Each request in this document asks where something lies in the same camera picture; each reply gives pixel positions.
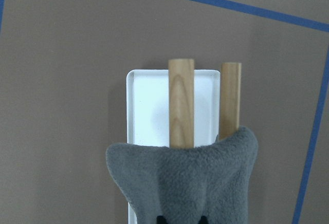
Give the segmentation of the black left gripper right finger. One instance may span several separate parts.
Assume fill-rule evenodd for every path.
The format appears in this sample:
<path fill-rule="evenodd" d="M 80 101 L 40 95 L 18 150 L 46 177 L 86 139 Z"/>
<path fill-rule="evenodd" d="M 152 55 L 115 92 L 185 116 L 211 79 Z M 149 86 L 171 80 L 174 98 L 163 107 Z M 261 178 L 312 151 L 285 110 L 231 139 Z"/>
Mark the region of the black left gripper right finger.
<path fill-rule="evenodd" d="M 201 214 L 200 220 L 199 220 L 199 224 L 208 224 L 208 212 L 205 211 Z"/>

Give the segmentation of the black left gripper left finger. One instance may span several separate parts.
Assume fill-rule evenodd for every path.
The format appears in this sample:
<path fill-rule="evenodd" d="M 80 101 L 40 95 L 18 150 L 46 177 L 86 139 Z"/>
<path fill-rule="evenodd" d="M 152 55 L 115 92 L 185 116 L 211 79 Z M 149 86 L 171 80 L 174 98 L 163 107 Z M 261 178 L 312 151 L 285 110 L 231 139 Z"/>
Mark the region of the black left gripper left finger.
<path fill-rule="evenodd" d="M 157 216 L 156 217 L 156 224 L 166 224 L 166 219 L 164 216 Z"/>

